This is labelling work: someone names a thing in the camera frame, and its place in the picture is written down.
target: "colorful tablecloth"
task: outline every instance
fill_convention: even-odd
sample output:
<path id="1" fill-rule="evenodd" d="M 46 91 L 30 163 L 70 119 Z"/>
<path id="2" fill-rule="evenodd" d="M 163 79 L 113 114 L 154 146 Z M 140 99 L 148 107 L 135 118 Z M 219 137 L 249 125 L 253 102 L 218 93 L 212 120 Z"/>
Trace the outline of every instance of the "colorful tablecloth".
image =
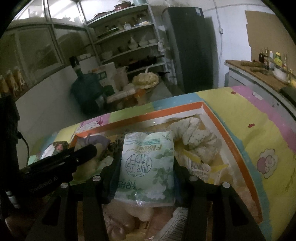
<path id="1" fill-rule="evenodd" d="M 255 185 L 262 209 L 259 224 L 266 240 L 276 240 L 296 210 L 296 135 L 265 100 L 246 86 L 212 89 L 105 114 L 62 129 L 35 149 L 53 141 L 70 142 L 75 133 L 108 123 L 192 102 L 204 101 L 237 145 Z"/>

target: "green printed package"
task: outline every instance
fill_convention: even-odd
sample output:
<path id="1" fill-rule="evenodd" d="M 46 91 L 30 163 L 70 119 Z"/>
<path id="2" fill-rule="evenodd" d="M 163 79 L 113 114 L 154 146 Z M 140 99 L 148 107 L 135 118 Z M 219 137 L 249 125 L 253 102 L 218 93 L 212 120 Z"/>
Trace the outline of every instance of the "green printed package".
<path id="1" fill-rule="evenodd" d="M 140 206 L 173 205 L 173 165 L 171 131 L 127 134 L 115 198 Z"/>

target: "glass window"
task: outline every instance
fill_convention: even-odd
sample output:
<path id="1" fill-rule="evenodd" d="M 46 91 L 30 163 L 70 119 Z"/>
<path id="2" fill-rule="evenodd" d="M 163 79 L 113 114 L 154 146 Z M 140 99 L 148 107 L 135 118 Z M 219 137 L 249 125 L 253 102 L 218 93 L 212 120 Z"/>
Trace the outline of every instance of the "glass window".
<path id="1" fill-rule="evenodd" d="M 19 22 L 45 21 L 43 1 L 32 0 L 15 16 L 13 20 L 18 20 Z"/>
<path id="2" fill-rule="evenodd" d="M 48 28 L 20 30 L 18 36 L 29 78 L 34 83 L 62 65 Z"/>
<path id="3" fill-rule="evenodd" d="M 48 0 L 48 4 L 50 16 L 54 22 L 83 25 L 78 7 L 74 1 Z"/>
<path id="4" fill-rule="evenodd" d="M 15 34 L 4 34 L 2 36 L 0 39 L 0 53 L 0 75 L 5 77 L 7 70 L 13 71 L 14 67 L 18 66 L 25 82 L 30 85 L 20 62 L 15 41 Z"/>
<path id="5" fill-rule="evenodd" d="M 70 65 L 71 56 L 79 56 L 90 53 L 94 55 L 89 37 L 86 31 L 55 29 L 56 37 L 66 59 L 66 64 Z"/>
<path id="6" fill-rule="evenodd" d="M 113 11 L 118 5 L 118 0 L 81 0 L 81 6 L 87 21 L 90 21 L 98 13 Z"/>

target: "refrigerator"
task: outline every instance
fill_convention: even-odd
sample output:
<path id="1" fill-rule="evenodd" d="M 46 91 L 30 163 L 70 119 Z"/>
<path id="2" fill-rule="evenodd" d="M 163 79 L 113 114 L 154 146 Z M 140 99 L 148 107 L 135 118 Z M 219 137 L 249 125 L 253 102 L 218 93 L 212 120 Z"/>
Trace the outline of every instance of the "refrigerator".
<path id="1" fill-rule="evenodd" d="M 210 31 L 201 8 L 169 7 L 162 14 L 179 88 L 184 93 L 213 87 Z"/>

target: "wooden countertop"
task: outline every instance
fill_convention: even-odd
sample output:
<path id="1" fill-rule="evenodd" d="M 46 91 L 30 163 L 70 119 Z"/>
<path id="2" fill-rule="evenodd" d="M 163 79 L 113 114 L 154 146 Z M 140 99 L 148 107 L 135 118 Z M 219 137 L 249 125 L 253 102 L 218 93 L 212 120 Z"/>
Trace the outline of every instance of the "wooden countertop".
<path id="1" fill-rule="evenodd" d="M 284 83 L 277 80 L 273 75 L 264 75 L 264 74 L 262 74 L 260 72 L 252 72 L 250 70 L 251 67 L 249 67 L 249 66 L 241 66 L 242 61 L 226 60 L 225 62 L 227 64 L 233 65 L 234 67 L 237 67 L 237 68 L 247 72 L 248 74 L 256 77 L 257 79 L 261 80 L 266 85 L 268 85 L 270 88 L 274 89 L 276 92 L 280 92 L 281 88 L 286 87 L 286 85 Z"/>

